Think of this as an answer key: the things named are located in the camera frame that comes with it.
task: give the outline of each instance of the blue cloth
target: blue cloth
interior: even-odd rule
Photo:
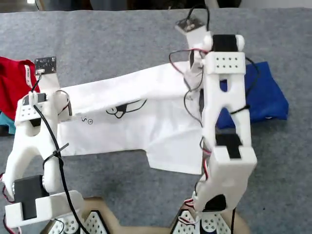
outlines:
[[[260,70],[260,77],[246,100],[246,103],[250,105],[251,123],[264,121],[270,118],[286,120],[289,105],[282,91],[274,81],[268,63],[260,62],[256,65]],[[245,75],[246,90],[251,86],[256,76],[256,69],[251,64],[248,64],[246,66]],[[227,90],[226,83],[221,83],[220,87],[223,91]],[[217,126],[220,129],[235,127],[227,109],[224,108],[221,110]]]
[[[0,112],[0,125],[9,126],[9,134],[15,134],[14,121],[7,117],[3,112]]]

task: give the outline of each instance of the cardboard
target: cardboard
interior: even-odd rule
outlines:
[[[124,227],[119,224],[118,219],[114,216],[113,212],[108,208],[104,200],[100,197],[85,198],[85,209],[82,213],[84,220],[89,216],[90,211],[100,211],[103,220],[109,229],[110,234],[170,234],[172,226],[176,222],[177,216],[172,222],[170,228],[162,227]],[[225,212],[222,214],[224,221],[231,225],[232,212]],[[48,234],[54,221],[50,221],[48,225],[42,230],[41,234]],[[250,230],[246,222],[236,213],[234,220],[234,233],[235,234],[250,234]]]

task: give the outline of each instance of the cable tie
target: cable tie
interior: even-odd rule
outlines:
[[[53,158],[53,157],[57,157],[57,158],[59,159],[59,161],[61,162],[61,166],[63,166],[63,165],[64,165],[64,162],[63,162],[63,160],[62,160],[62,157],[61,157],[61,155],[60,155],[60,152],[61,152],[63,149],[65,149],[67,146],[69,146],[69,143],[65,144],[65,145],[64,145],[63,147],[61,147],[60,149],[53,151],[53,153],[52,153],[50,156],[48,156],[48,157],[43,161],[43,164],[42,164],[43,169],[44,169],[45,163],[46,163],[48,160],[50,160],[51,158]]]

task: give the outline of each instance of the gray carpet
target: gray carpet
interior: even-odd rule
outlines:
[[[205,19],[204,11],[195,13]],[[166,63],[170,51],[186,48],[185,38],[174,30],[174,22],[186,14],[184,10],[1,14],[0,55],[11,59],[57,55],[61,86],[112,78]],[[269,62],[290,104],[288,121],[252,127],[258,166],[237,209],[254,234],[312,230],[311,19],[312,10],[299,8],[211,13],[212,31],[240,32],[247,56]],[[0,138],[0,171],[12,143],[12,137]],[[64,168],[71,189],[104,197],[123,225],[169,226],[198,179],[150,169],[143,151],[67,157]],[[42,161],[34,160],[27,175],[41,172]],[[3,215],[4,200],[0,206]],[[43,225],[25,227],[23,233],[39,233]]]

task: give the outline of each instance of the teal cloth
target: teal cloth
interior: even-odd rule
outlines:
[[[3,112],[0,112],[0,125],[9,126],[9,134],[15,134],[14,121],[7,117]]]

